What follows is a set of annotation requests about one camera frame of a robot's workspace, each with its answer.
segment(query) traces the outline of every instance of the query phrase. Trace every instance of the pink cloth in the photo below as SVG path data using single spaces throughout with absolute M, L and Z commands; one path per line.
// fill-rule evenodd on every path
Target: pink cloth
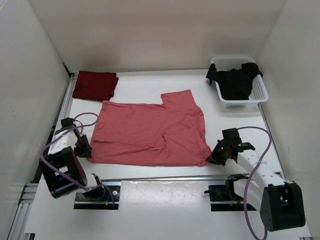
M 104 101 L 92 138 L 99 164 L 204 166 L 211 154 L 205 118 L 190 90 L 161 94 L 163 104 Z

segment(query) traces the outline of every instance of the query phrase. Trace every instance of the white laundry basket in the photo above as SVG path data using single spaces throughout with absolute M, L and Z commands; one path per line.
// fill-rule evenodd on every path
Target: white laundry basket
M 230 71 L 231 69 L 241 69 L 242 64 L 254 63 L 253 58 L 248 56 L 219 56 L 213 57 L 211 63 L 215 64 L 217 71 Z M 220 103 L 226 109 L 247 109 L 250 110 L 258 103 L 266 102 L 269 98 L 266 87 L 260 75 L 257 75 L 252 82 L 252 92 L 249 100 L 225 100 L 221 96 L 219 84 L 215 82 Z

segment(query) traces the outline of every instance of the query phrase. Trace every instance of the clothing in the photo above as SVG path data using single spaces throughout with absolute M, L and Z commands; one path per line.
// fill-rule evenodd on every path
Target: clothing
M 102 102 L 110 100 L 118 83 L 116 73 L 80 71 L 72 97 Z
M 163 104 L 104 101 L 91 144 L 93 163 L 204 166 L 211 154 L 205 118 L 190 90 L 161 95 Z
M 258 65 L 254 62 L 244 63 L 241 69 L 230 71 L 217 71 L 216 65 L 211 64 L 206 78 L 219 84 L 221 96 L 225 100 L 249 100 L 252 83 L 257 75 L 263 76 Z

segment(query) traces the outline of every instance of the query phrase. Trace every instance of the maroon towel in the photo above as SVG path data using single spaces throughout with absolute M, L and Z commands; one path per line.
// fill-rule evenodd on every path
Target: maroon towel
M 91 138 L 99 164 L 204 166 L 211 154 L 205 118 L 190 90 L 161 94 L 163 104 L 104 101 Z
M 113 72 L 80 71 L 72 97 L 100 102 L 110 100 L 115 93 L 118 79 Z

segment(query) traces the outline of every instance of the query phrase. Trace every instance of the black cloth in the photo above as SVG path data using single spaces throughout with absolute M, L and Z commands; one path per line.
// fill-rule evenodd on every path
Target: black cloth
M 206 78 L 219 84 L 221 96 L 225 100 L 249 100 L 252 91 L 252 83 L 257 75 L 263 76 L 258 65 L 249 62 L 241 65 L 241 69 L 230 71 L 217 71 L 216 65 L 212 63 Z

